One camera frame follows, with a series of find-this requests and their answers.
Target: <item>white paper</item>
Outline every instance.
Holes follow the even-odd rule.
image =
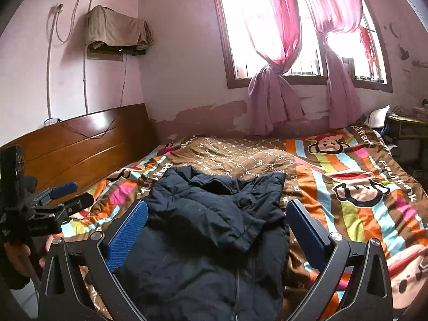
[[[385,125],[385,118],[389,113],[391,107],[388,105],[383,109],[373,111],[369,117],[369,127],[371,128],[382,128]]]

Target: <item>pink wall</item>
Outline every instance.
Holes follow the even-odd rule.
[[[64,4],[58,27],[68,34],[76,0],[25,0],[0,37],[0,146],[40,128],[48,118],[46,61],[53,15]],[[83,15],[89,0],[80,0],[73,36],[67,44],[54,37],[51,56],[52,115],[69,119],[85,114],[83,99]],[[93,0],[119,13],[138,17],[138,0]],[[117,107],[124,79],[124,62],[88,60],[87,88],[90,112]],[[123,105],[143,102],[140,64],[129,56]]]
[[[413,67],[411,61],[428,54],[428,35],[406,0],[369,2],[387,46],[394,92],[358,89],[363,109],[370,113],[388,104],[412,107],[424,94],[428,71]],[[139,15],[155,34],[156,44],[140,59],[140,66],[145,103],[161,138],[242,132],[247,89],[227,89],[214,1],[140,0]],[[392,21],[402,28],[399,40],[389,31]],[[409,60],[400,60],[400,46],[409,50]],[[275,134],[311,135],[327,129],[327,88],[294,88],[307,113],[305,122],[284,124]]]

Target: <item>navy blue jacket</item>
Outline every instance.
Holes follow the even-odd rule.
[[[119,282],[148,321],[274,321],[289,247],[285,175],[251,180],[171,168]]]

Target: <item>window sill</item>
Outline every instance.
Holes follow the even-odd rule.
[[[283,76],[291,85],[327,85],[327,77],[324,76]],[[250,85],[251,78],[239,78],[227,81],[228,89],[246,88]],[[378,83],[364,81],[362,79],[353,79],[352,82],[356,88],[380,90],[392,93],[390,83]]]

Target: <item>window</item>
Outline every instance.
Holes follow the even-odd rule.
[[[292,68],[284,74],[290,84],[325,85],[327,67],[324,46],[315,30],[305,0],[297,0],[302,24],[302,50]],[[245,23],[236,0],[216,0],[222,36],[223,56],[229,88],[246,87],[251,77],[266,65],[247,37]],[[363,0],[360,29],[351,34],[333,34],[328,45],[343,58],[354,75],[354,85],[392,92],[387,55],[377,25]]]

